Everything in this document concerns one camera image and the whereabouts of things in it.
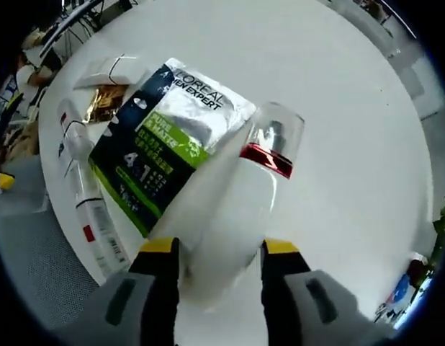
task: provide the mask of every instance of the clear bottle cap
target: clear bottle cap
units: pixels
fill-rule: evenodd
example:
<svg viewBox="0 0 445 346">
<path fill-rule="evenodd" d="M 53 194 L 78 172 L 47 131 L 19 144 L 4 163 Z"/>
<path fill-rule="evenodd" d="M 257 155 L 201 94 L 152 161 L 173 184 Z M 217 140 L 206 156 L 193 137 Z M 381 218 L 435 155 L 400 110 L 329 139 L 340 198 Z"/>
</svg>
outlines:
<svg viewBox="0 0 445 346">
<path fill-rule="evenodd" d="M 267 102 L 260 106 L 253 119 L 254 124 L 246 144 L 255 143 L 263 150 L 273 151 L 294 163 L 304 130 L 304 120 L 276 102 Z"/>
<path fill-rule="evenodd" d="M 88 162 L 76 161 L 69 172 L 69 177 L 77 203 L 87 198 L 101 197 L 96 177 Z"/>
<path fill-rule="evenodd" d="M 64 136 L 72 159 L 77 161 L 87 161 L 93 150 L 94 144 L 88 137 L 88 131 L 84 124 L 72 122 Z"/>
</svg>

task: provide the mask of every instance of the red band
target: red band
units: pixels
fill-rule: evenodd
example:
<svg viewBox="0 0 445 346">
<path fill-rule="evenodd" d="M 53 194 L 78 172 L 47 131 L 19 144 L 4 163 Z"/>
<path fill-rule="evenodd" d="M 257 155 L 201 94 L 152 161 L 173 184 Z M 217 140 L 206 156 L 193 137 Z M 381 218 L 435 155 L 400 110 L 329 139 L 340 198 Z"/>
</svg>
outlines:
<svg viewBox="0 0 445 346">
<path fill-rule="evenodd" d="M 84 227 L 84 233 L 85 233 L 85 237 L 86 237 L 86 240 L 88 241 L 88 243 L 91 243 L 92 241 L 94 241 L 94 234 L 93 234 L 93 231 L 91 230 L 90 225 L 86 225 Z"/>
<path fill-rule="evenodd" d="M 240 157 L 270 168 L 287 179 L 289 179 L 292 175 L 293 164 L 289 159 L 283 157 L 275 151 L 266 151 L 258 144 L 247 144 L 240 152 Z"/>
</svg>

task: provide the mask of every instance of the yellow object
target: yellow object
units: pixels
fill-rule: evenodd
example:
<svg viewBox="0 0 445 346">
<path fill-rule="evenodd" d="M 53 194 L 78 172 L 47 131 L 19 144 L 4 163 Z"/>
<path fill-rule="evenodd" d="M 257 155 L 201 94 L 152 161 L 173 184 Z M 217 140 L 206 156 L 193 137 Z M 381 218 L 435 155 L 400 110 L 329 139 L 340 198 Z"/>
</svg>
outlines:
<svg viewBox="0 0 445 346">
<path fill-rule="evenodd" d="M 14 184 L 14 177 L 7 173 L 0 173 L 0 188 L 8 190 Z"/>
<path fill-rule="evenodd" d="M 16 101 L 16 99 L 20 96 L 21 92 L 16 93 L 8 102 L 8 104 L 6 105 L 6 108 L 9 109 L 13 104 L 14 101 Z"/>
<path fill-rule="evenodd" d="M 289 241 L 266 238 L 265 242 L 269 254 L 290 254 L 292 252 L 299 252 L 299 249 Z"/>
<path fill-rule="evenodd" d="M 144 243 L 139 252 L 171 252 L 174 237 L 157 238 Z"/>
</svg>

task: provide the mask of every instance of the table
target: table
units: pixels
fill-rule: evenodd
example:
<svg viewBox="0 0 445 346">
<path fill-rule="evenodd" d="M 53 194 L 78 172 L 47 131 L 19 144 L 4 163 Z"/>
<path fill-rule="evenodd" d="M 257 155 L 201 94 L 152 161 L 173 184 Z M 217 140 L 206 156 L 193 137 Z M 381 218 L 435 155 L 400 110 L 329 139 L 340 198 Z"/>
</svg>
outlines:
<svg viewBox="0 0 445 346">
<path fill-rule="evenodd" d="M 236 0 L 148 1 L 95 34 L 47 91 L 39 134 L 53 209 L 98 283 L 104 278 L 76 225 L 71 194 L 57 167 L 62 135 L 56 109 L 70 96 L 84 111 L 92 92 L 72 90 L 84 66 L 121 53 L 142 54 L 151 71 L 178 58 L 258 105 L 276 101 L 304 117 L 298 160 L 289 189 L 274 209 L 269 235 L 296 244 L 312 269 L 331 274 L 372 316 L 404 271 L 416 232 L 431 221 L 432 186 L 413 103 L 370 41 L 316 0 L 264 1 L 263 6 Z M 91 127 L 91 139 L 96 141 L 105 126 Z M 247 130 L 193 175 L 154 235 L 193 240 L 230 179 Z M 104 195 L 134 258 L 143 240 Z M 249 267 L 218 313 L 201 314 L 181 303 L 176 341 L 181 346 L 266 345 L 258 270 Z"/>
</svg>

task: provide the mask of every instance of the bottle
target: bottle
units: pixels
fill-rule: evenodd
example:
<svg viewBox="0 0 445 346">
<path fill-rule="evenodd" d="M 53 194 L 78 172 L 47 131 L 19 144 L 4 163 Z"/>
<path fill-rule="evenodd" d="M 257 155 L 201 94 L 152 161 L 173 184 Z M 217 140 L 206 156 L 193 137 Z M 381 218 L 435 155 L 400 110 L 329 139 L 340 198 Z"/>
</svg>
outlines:
<svg viewBox="0 0 445 346">
<path fill-rule="evenodd" d="M 256 256 L 279 185 L 292 175 L 305 124 L 273 102 L 258 108 L 254 121 L 232 181 L 187 260 L 183 298 L 204 309 L 217 307 Z"/>
<path fill-rule="evenodd" d="M 59 107 L 63 145 L 73 162 L 68 169 L 69 185 L 75 195 L 76 215 L 86 242 L 105 278 L 127 270 L 130 260 L 118 237 L 99 185 L 88 161 L 94 147 L 75 104 L 64 99 Z"/>
</svg>

